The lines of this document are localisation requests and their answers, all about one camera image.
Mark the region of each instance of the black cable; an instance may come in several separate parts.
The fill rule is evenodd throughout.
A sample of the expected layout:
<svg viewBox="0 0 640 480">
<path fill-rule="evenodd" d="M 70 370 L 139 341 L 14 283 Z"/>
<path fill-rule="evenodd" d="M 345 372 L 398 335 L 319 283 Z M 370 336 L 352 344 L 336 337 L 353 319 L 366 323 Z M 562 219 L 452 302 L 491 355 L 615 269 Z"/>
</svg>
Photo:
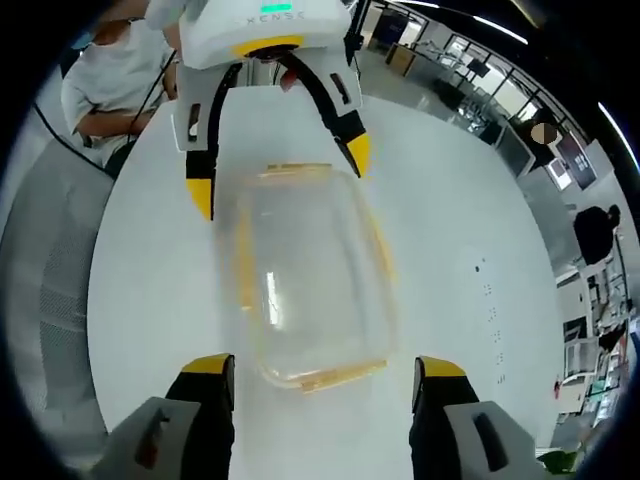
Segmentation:
<svg viewBox="0 0 640 480">
<path fill-rule="evenodd" d="M 273 84 L 275 85 L 278 80 L 278 73 L 280 73 L 280 64 L 276 65 L 276 72 L 273 74 Z"/>
<path fill-rule="evenodd" d="M 229 93 L 229 89 L 236 85 L 238 73 L 242 69 L 242 63 L 232 64 L 222 77 L 218 89 L 213 97 L 211 111 L 209 112 L 209 124 L 207 125 L 207 151 L 214 160 L 218 158 L 218 141 L 220 138 L 220 118 L 222 107 Z"/>
<path fill-rule="evenodd" d="M 136 116 L 133 117 L 133 121 L 131 122 L 131 125 L 129 126 L 129 133 L 127 135 L 127 143 L 129 143 L 131 141 L 131 129 L 133 128 L 133 124 L 136 123 L 138 118 L 140 118 L 140 115 L 142 115 L 142 111 L 144 110 L 145 105 L 149 101 L 149 98 L 151 97 L 151 94 L 156 89 L 156 85 L 158 85 L 158 82 L 164 76 L 164 73 L 167 71 L 167 68 L 169 68 L 169 65 L 171 65 L 171 62 L 173 62 L 173 59 L 175 58 L 175 56 L 176 56 L 176 50 L 173 51 L 173 53 L 169 57 L 169 60 L 167 60 L 167 63 L 165 63 L 164 67 L 162 67 L 162 70 L 160 71 L 160 74 L 158 75 L 156 80 L 153 82 L 153 85 L 151 86 L 151 90 L 149 90 L 149 93 L 147 93 L 147 96 L 145 97 L 144 102 L 142 102 L 142 105 L 140 106 L 140 109 L 138 110 L 138 113 L 136 113 Z"/>
<path fill-rule="evenodd" d="M 356 51 L 362 48 L 362 42 L 364 40 L 364 37 L 362 36 L 362 27 L 364 26 L 364 21 L 366 19 L 367 12 L 369 11 L 370 5 L 371 0 L 358 1 L 355 11 L 352 15 L 351 25 L 349 26 L 349 30 L 344 37 L 344 43 L 346 47 L 345 53 L 347 56 L 347 64 L 349 66 L 351 66 L 351 62 L 353 61 L 353 57 L 355 56 Z"/>
<path fill-rule="evenodd" d="M 49 123 L 49 121 L 47 120 L 47 117 L 44 116 L 44 113 L 42 113 L 42 110 L 40 110 L 40 107 L 38 106 L 37 103 L 33 104 L 33 108 L 35 109 L 36 113 L 38 114 L 38 116 L 40 117 L 40 120 L 42 120 L 42 123 L 44 124 L 44 126 L 46 127 L 47 130 L 49 130 L 49 133 L 53 136 L 53 138 L 55 138 L 58 143 L 60 145 L 62 145 L 64 148 L 66 148 L 67 150 L 69 150 L 70 152 L 74 153 L 76 156 L 78 156 L 80 159 L 82 159 L 83 161 L 85 161 L 86 163 L 88 163 L 89 165 L 91 165 L 93 168 L 97 168 L 98 170 L 100 170 L 103 173 L 106 173 L 107 175 L 109 175 L 104 168 L 99 167 L 98 165 L 96 165 L 95 163 L 93 163 L 91 161 L 91 159 L 89 157 L 87 157 L 86 155 L 82 154 L 81 152 L 79 152 L 78 150 L 76 150 L 74 147 L 72 147 L 71 145 L 69 145 L 67 142 L 65 142 L 62 137 L 60 137 L 60 135 L 57 134 L 57 132 L 53 129 L 53 127 L 51 126 L 51 124 Z"/>
</svg>

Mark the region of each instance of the person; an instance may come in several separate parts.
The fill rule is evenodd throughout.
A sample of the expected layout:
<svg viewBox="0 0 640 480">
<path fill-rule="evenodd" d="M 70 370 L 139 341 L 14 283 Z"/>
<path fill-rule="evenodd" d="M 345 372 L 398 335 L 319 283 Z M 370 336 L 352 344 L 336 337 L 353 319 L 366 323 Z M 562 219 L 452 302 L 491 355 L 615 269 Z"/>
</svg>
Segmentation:
<svg viewBox="0 0 640 480">
<path fill-rule="evenodd" d="M 62 82 L 62 108 L 69 129 L 89 139 L 117 177 L 155 110 L 177 97 L 175 63 L 154 85 L 173 49 L 143 20 L 100 21 L 90 37 Z"/>
<path fill-rule="evenodd" d="M 620 209 L 617 205 L 611 206 L 609 212 L 591 207 L 576 215 L 573 228 L 587 265 L 595 265 L 609 255 L 614 231 L 619 224 Z"/>
<path fill-rule="evenodd" d="M 553 153 L 547 145 L 543 145 L 540 142 L 534 140 L 533 129 L 536 125 L 545 123 L 550 127 L 557 130 L 558 122 L 555 119 L 553 113 L 547 107 L 542 107 L 536 111 L 536 113 L 529 120 L 525 120 L 520 124 L 514 125 L 514 130 L 525 145 L 531 150 L 531 153 L 536 158 L 536 162 L 533 168 L 539 165 L 546 165 L 554 158 Z"/>
<path fill-rule="evenodd" d="M 605 352 L 611 353 L 620 339 L 627 334 L 627 322 L 622 322 L 600 335 L 598 345 Z"/>
</svg>

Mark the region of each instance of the floor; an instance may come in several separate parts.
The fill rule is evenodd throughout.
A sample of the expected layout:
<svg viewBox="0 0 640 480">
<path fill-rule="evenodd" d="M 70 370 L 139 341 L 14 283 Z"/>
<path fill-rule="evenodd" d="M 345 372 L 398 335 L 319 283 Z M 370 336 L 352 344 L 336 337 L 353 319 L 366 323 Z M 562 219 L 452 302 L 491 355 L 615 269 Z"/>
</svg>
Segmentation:
<svg viewBox="0 0 640 480">
<path fill-rule="evenodd" d="M 445 122 L 452 122 L 457 114 L 445 106 L 429 89 L 412 83 L 391 71 L 384 56 L 370 50 L 357 53 L 361 71 L 362 93 L 414 108 L 433 115 Z"/>
</svg>

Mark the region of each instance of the office desk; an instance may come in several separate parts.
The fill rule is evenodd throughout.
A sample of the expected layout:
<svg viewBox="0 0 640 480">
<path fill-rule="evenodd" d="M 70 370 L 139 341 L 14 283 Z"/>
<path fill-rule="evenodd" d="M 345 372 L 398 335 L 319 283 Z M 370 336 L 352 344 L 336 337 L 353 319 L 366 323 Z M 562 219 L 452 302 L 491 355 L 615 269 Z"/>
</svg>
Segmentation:
<svg viewBox="0 0 640 480">
<path fill-rule="evenodd" d="M 421 112 L 365 97 L 372 170 L 359 182 L 389 244 L 398 352 L 385 370 L 312 395 L 256 371 L 226 245 L 240 179 L 270 163 L 331 162 L 350 171 L 308 93 L 232 89 L 220 135 L 216 220 L 185 186 L 173 104 L 157 112 L 111 194 L 91 267 L 89 354 L 109 430 L 181 367 L 236 355 L 231 478 L 411 478 L 413 362 L 466 369 L 541 444 L 556 420 L 562 330 L 544 243 L 489 146 Z"/>
<path fill-rule="evenodd" d="M 425 54 L 398 44 L 391 47 L 386 62 L 394 72 L 427 88 L 432 88 L 433 82 L 448 71 Z"/>
</svg>

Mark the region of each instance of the clear plastic container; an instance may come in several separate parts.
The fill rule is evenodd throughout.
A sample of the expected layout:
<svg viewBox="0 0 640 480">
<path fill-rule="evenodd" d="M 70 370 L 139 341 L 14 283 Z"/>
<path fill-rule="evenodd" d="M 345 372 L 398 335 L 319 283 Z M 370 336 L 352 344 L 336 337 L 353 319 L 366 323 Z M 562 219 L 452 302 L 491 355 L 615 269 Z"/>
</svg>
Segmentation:
<svg viewBox="0 0 640 480">
<path fill-rule="evenodd" d="M 239 296 L 265 377 L 311 392 L 385 367 L 392 269 L 354 179 L 329 165 L 270 167 L 239 213 Z"/>
</svg>

